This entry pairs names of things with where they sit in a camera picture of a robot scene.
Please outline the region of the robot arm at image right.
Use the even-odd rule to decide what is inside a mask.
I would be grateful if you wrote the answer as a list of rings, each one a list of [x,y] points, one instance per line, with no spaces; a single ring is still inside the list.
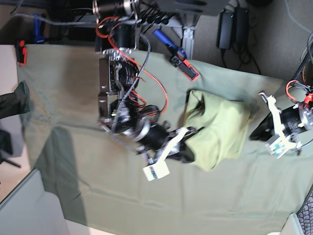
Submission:
[[[273,155],[288,150],[301,151],[313,143],[310,140],[303,144],[297,139],[299,134],[313,129],[313,78],[306,78],[305,75],[306,65],[313,62],[312,34],[307,39],[306,49],[307,54],[298,73],[285,86],[285,95],[292,106],[282,110],[277,107],[273,95],[268,95],[265,91],[258,93],[266,103],[269,114],[250,134],[249,139],[265,142]]]

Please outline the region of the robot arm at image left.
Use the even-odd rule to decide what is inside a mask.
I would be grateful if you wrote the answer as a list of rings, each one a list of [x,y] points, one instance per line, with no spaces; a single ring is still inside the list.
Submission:
[[[183,163],[191,163],[195,156],[186,140],[195,132],[189,127],[181,140],[176,140],[178,129],[170,130],[170,124],[158,123],[168,107],[147,104],[136,92],[143,75],[148,74],[145,64],[139,64],[130,56],[142,43],[150,47],[150,41],[142,30],[143,24],[168,24],[171,15],[161,12],[157,4],[140,0],[95,0],[92,11],[96,17],[96,38],[99,52],[99,124],[113,141],[118,136],[128,137],[135,143],[126,148],[143,155],[149,164],[161,156]]]

